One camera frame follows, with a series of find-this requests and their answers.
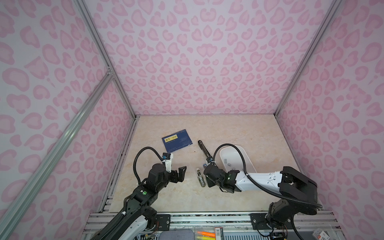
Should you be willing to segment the grey white mini stapler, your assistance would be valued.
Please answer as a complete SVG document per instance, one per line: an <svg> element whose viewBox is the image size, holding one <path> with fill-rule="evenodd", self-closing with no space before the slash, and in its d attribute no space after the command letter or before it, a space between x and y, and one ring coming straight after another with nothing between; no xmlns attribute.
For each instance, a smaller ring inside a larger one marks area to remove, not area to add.
<svg viewBox="0 0 384 240"><path fill-rule="evenodd" d="M202 172L201 172L201 170L199 168L196 168L196 172L197 172L198 181L199 181L201 187L204 188L206 186L206 182L204 180Z"/></svg>

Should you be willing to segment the black long stapler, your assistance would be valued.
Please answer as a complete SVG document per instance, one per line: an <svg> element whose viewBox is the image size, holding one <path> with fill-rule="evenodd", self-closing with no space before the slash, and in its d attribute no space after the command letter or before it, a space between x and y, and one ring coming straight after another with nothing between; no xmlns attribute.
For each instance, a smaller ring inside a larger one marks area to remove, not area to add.
<svg viewBox="0 0 384 240"><path fill-rule="evenodd" d="M200 149L203 151L203 153L205 154L206 158L212 158L212 157L213 157L213 156L209 153L208 149L205 147L203 141L198 140L198 146L199 146Z"/></svg>

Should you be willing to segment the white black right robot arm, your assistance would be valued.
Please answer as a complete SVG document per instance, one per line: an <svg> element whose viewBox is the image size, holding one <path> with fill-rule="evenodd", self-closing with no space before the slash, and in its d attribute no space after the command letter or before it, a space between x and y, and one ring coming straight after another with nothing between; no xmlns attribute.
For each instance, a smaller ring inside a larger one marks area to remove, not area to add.
<svg viewBox="0 0 384 240"><path fill-rule="evenodd" d="M244 155L239 147L233 144L227 146L238 153L242 168L224 171L217 166L216 155L211 155L202 141L198 141L198 145L207 157L204 175L209 187L218 186L222 192L230 194L261 190L279 198L279 201L269 205L263 220L254 221L255 230L258 230L259 226L266 226L271 230L268 234L263 234L263 238L285 240L288 236L286 222L289 222L297 237L302 239L295 226L295 215L302 213L314 216L323 207L318 201L318 185L315 181L288 166L284 166L280 172L250 173Z"/></svg>

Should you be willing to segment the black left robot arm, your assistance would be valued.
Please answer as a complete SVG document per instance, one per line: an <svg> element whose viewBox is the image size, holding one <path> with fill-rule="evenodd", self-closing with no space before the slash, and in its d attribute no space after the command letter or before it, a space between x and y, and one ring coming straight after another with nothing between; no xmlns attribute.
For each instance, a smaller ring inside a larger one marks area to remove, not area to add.
<svg viewBox="0 0 384 240"><path fill-rule="evenodd" d="M141 180L137 172L137 162L140 155L150 150L160 160L152 166L148 177ZM151 205L158 199L159 192L169 183L181 183L185 179L187 167L172 169L173 154L164 153L162 156L152 147L142 148L133 162L134 175L138 181L133 192L124 198L122 209L100 231L95 233L92 240L134 240L145 230L155 232L159 227L157 211Z"/></svg>

